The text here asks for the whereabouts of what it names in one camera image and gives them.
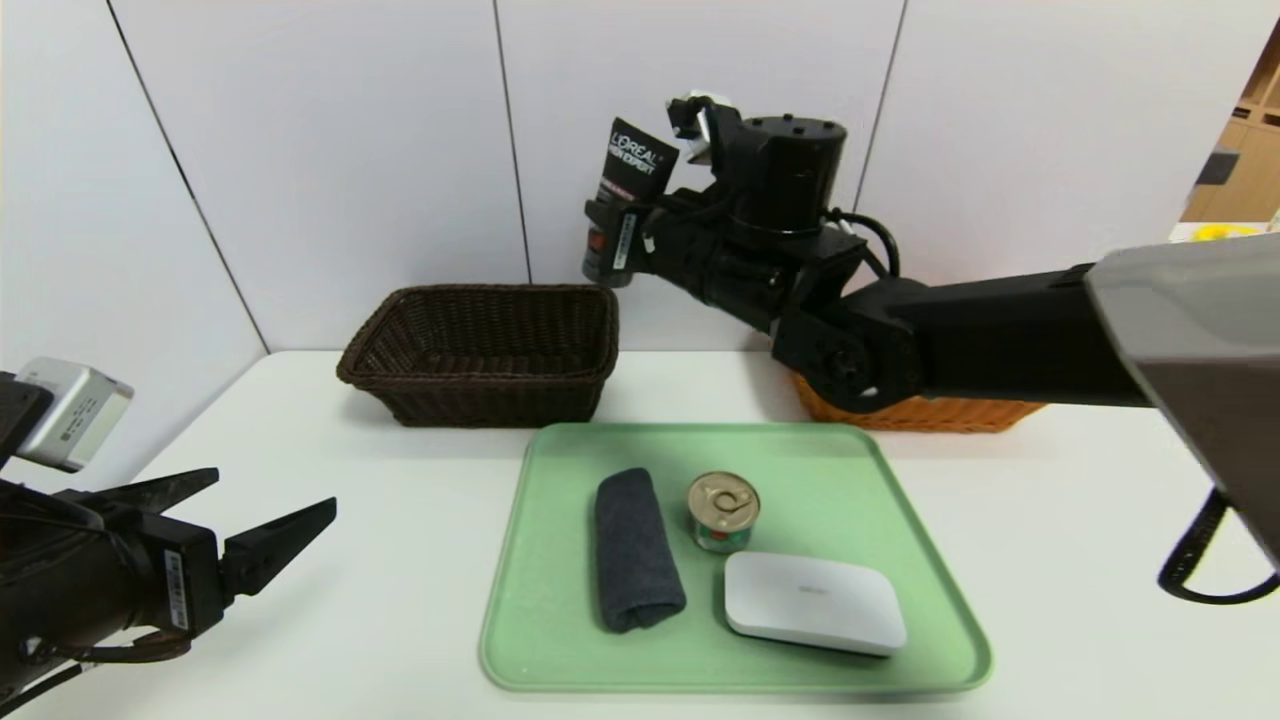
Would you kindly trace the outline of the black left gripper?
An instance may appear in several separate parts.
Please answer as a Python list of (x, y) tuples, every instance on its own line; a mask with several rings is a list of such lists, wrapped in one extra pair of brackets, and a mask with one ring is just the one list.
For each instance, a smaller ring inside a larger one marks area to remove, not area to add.
[(200, 468), (101, 491), (3, 484), (3, 689), (46, 691), (93, 662), (174, 659), (256, 596), (337, 519), (326, 498), (224, 541), (166, 510)]

